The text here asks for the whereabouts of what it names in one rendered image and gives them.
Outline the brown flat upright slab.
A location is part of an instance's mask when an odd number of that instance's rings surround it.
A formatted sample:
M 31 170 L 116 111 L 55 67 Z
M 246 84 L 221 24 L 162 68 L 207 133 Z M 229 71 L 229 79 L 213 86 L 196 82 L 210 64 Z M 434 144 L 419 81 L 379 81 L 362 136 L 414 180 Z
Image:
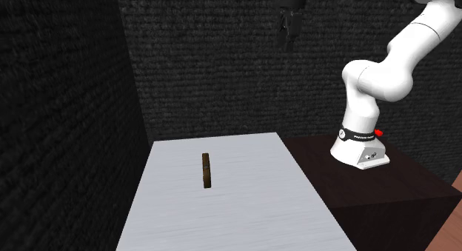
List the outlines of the brown flat upright slab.
M 202 154 L 202 170 L 204 189 L 211 188 L 210 157 L 208 153 Z

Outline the dark robot stand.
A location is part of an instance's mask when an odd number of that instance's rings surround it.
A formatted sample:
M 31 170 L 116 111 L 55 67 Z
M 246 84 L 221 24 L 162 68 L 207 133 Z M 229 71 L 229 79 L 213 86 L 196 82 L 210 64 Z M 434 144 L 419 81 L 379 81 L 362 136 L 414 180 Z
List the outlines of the dark robot stand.
M 334 135 L 283 143 L 357 251 L 425 251 L 462 192 L 390 143 L 390 163 L 367 170 L 330 155 Z

